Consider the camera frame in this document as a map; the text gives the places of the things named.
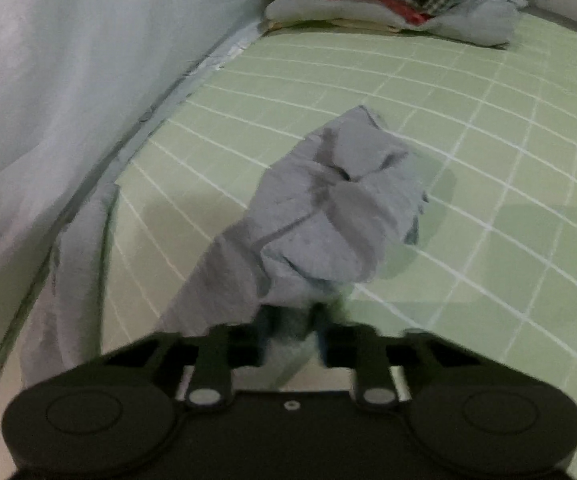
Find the grey sweatpants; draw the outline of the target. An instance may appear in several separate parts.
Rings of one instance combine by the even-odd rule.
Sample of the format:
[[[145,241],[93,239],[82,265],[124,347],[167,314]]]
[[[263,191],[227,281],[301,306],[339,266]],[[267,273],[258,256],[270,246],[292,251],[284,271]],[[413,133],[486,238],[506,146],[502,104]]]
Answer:
[[[264,171],[241,220],[220,233],[162,313],[159,332],[203,336],[279,315],[264,365],[235,370],[243,389],[285,385],[314,354],[313,304],[337,306],[369,281],[387,248],[414,244],[427,195],[416,157],[357,106],[312,131]]]

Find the white carrot print curtain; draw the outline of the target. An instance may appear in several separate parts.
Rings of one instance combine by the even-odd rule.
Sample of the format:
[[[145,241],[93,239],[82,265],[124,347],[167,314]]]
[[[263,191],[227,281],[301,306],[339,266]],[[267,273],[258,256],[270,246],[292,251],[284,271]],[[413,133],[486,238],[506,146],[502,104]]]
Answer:
[[[0,0],[0,369],[66,214],[264,0]]]

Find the white folded garment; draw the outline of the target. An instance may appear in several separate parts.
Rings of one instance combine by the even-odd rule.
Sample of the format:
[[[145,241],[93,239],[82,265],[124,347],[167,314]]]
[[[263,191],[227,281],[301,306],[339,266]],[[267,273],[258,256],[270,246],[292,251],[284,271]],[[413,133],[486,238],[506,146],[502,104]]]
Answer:
[[[353,21],[406,29],[407,21],[374,0],[273,0],[266,19],[274,24]]]

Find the light grey crumpled garment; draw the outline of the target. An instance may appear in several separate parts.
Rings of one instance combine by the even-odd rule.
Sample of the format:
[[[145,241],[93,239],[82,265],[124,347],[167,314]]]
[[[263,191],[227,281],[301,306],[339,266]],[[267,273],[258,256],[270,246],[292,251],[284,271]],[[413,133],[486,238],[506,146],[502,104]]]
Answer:
[[[527,6],[527,0],[465,0],[409,30],[478,47],[505,48]]]

